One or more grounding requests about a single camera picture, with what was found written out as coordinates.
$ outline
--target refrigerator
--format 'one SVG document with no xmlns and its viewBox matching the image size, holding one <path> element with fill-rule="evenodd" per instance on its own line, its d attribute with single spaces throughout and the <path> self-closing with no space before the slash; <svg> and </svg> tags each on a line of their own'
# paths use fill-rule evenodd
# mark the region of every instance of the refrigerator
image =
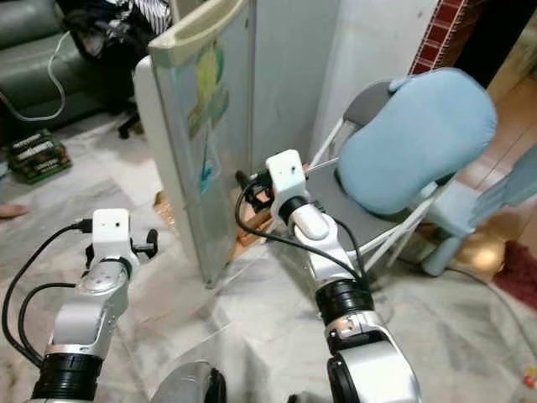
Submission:
<svg viewBox="0 0 537 403">
<path fill-rule="evenodd" d="M 235 245 L 235 173 L 303 158 L 339 0 L 210 0 L 149 44 L 138 110 L 185 252 L 209 287 Z"/>
</svg>

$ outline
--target foot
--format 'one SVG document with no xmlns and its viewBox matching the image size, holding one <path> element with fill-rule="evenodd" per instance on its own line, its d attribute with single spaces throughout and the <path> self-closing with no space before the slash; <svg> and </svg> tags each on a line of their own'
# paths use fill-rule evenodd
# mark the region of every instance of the foot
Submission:
<svg viewBox="0 0 537 403">
<path fill-rule="evenodd" d="M 0 204 L 0 219 L 15 218 L 28 212 L 26 206 L 20 204 Z"/>
</svg>

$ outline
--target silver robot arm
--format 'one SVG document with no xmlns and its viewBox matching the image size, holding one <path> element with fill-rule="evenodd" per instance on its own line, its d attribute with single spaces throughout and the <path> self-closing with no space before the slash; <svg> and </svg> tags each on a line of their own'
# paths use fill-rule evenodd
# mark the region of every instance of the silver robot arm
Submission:
<svg viewBox="0 0 537 403">
<path fill-rule="evenodd" d="M 158 248 L 156 238 L 156 231 L 151 230 L 148 241 L 152 243 L 134 246 L 127 210 L 94 212 L 90 268 L 55 319 L 29 402 L 93 401 L 112 330 L 127 309 L 128 283 L 140 266 L 134 252 L 152 257 Z"/>
<path fill-rule="evenodd" d="M 338 241 L 335 221 L 310 202 L 298 152 L 287 150 L 270 157 L 267 168 L 274 189 L 273 219 L 284 222 L 302 244 L 351 268 Z M 355 279 L 318 254 L 308 252 L 308 258 L 317 285 L 315 301 L 332 354 L 327 370 L 334 402 L 421 402 L 414 371 L 374 311 L 367 279 Z"/>
</svg>

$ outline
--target small plastic chair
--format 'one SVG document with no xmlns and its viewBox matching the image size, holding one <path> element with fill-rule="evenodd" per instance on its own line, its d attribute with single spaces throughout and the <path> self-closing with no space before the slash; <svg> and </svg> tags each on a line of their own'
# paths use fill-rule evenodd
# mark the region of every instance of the small plastic chair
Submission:
<svg viewBox="0 0 537 403">
<path fill-rule="evenodd" d="M 366 270 L 400 241 L 391 265 L 435 200 L 435 182 L 476 159 L 496 122 L 488 94 L 456 69 L 377 83 L 352 102 L 311 161 L 308 190 L 350 227 L 362 254 L 376 249 Z M 332 158 L 338 142 L 340 156 Z M 355 258 L 344 232 L 340 242 Z"/>
<path fill-rule="evenodd" d="M 453 181 L 432 203 L 426 219 L 449 233 L 422 262 L 424 271 L 440 275 L 464 240 L 480 222 L 504 206 L 515 207 L 537 193 L 537 144 L 514 164 L 513 170 L 484 193 Z"/>
</svg>

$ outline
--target leather sofa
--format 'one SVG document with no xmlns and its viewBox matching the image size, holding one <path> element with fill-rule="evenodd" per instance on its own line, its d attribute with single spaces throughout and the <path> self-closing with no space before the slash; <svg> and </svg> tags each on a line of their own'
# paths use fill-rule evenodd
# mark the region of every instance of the leather sofa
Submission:
<svg viewBox="0 0 537 403">
<path fill-rule="evenodd" d="M 25 116 L 54 113 L 60 94 L 47 63 L 64 30 L 54 0 L 0 0 L 0 91 Z M 16 120 L 0 101 L 0 145 L 39 128 L 55 128 L 104 107 L 118 108 L 133 94 L 127 66 L 86 60 L 69 35 L 53 62 L 65 89 L 64 111 L 49 121 Z"/>
</svg>

